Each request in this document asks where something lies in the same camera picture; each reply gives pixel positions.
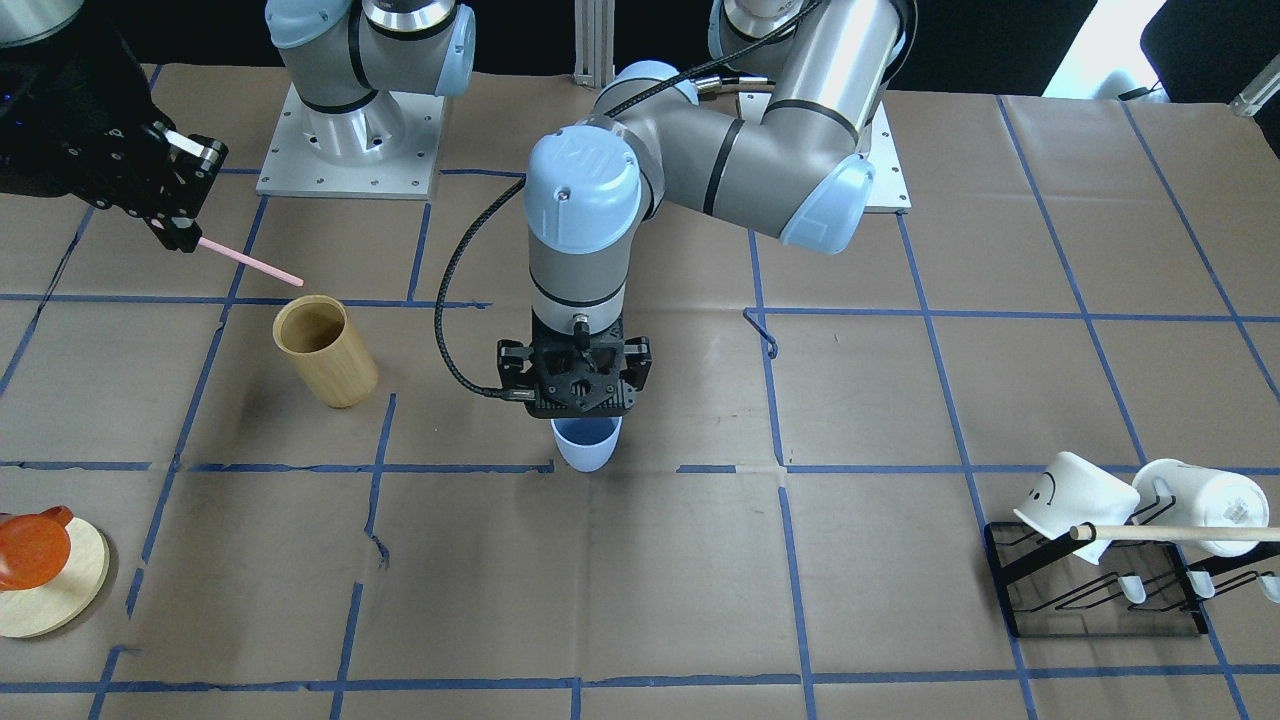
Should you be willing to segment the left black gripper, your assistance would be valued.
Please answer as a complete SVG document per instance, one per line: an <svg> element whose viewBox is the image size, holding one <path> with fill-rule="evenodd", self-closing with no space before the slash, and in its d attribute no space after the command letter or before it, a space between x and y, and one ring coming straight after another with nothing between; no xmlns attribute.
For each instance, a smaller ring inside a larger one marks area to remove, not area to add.
<svg viewBox="0 0 1280 720"><path fill-rule="evenodd" d="M497 345L504 398L536 419L623 416L636 404L652 369L646 336L626 340L622 320L590 334L585 322L568 333L532 322L529 346Z"/></svg>

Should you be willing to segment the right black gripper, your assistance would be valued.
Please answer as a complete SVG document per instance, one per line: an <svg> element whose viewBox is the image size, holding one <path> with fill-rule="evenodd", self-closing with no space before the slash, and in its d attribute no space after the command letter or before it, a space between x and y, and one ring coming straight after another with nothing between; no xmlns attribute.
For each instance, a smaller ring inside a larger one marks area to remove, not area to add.
<svg viewBox="0 0 1280 720"><path fill-rule="evenodd" d="M195 220L224 165L229 147L169 126L120 126L95 136L95 206L119 208L150 220L166 250L191 254Z"/></svg>

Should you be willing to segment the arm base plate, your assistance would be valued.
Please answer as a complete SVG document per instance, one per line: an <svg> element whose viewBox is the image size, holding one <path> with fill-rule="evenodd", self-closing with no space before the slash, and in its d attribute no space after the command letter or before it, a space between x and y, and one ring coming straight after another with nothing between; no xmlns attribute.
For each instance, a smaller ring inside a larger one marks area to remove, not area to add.
<svg viewBox="0 0 1280 720"><path fill-rule="evenodd" d="M312 199L431 197L448 101L380 92L343 114L320 113L289 88L256 183L260 195Z"/></svg>
<svg viewBox="0 0 1280 720"><path fill-rule="evenodd" d="M876 108L874 115L864 127L859 152L874 169L865 211L874 214L909 211L913 201L884 102Z"/></svg>

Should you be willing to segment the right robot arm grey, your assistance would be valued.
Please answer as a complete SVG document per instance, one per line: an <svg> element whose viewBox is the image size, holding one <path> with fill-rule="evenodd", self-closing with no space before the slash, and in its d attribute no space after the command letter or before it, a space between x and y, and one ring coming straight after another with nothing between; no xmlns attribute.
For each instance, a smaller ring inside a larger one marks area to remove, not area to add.
<svg viewBox="0 0 1280 720"><path fill-rule="evenodd" d="M178 131L104 12L5 1L1 95L4 193L120 208L165 249L196 250L197 217L228 149Z"/></svg>

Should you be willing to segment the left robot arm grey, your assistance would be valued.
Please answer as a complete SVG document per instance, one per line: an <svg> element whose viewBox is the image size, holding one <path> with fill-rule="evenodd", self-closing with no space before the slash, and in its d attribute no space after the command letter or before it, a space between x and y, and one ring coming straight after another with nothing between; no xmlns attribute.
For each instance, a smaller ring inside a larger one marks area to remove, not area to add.
<svg viewBox="0 0 1280 720"><path fill-rule="evenodd" d="M541 137L524 183L532 338L503 340L486 397L540 419L621 416L652 366L625 333L631 246L664 202L815 252L844 251L876 172L867 133L910 50L914 1L721 1L716 61L773 83L760 119L703 108L662 61L620 72Z"/></svg>

